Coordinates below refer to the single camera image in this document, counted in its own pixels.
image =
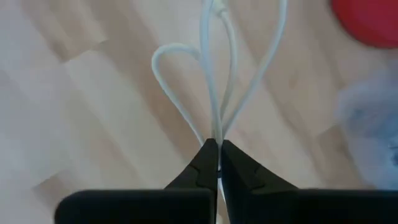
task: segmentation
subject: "light wood surface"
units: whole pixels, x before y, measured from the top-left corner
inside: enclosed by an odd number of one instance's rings
[[[277,23],[277,0],[230,0],[239,39],[235,103]],[[198,45],[200,0],[0,1],[0,222],[52,223],[80,189],[162,188],[199,149],[150,69],[169,42]],[[218,93],[228,41],[211,23]],[[389,52],[339,27],[327,0],[291,0],[278,53],[228,139],[299,187],[369,187],[333,111],[340,89],[386,68]],[[185,55],[161,70],[205,136],[203,74]]]

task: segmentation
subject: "red object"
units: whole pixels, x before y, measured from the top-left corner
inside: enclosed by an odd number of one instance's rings
[[[398,0],[331,0],[331,6],[355,39],[375,47],[398,47]]]

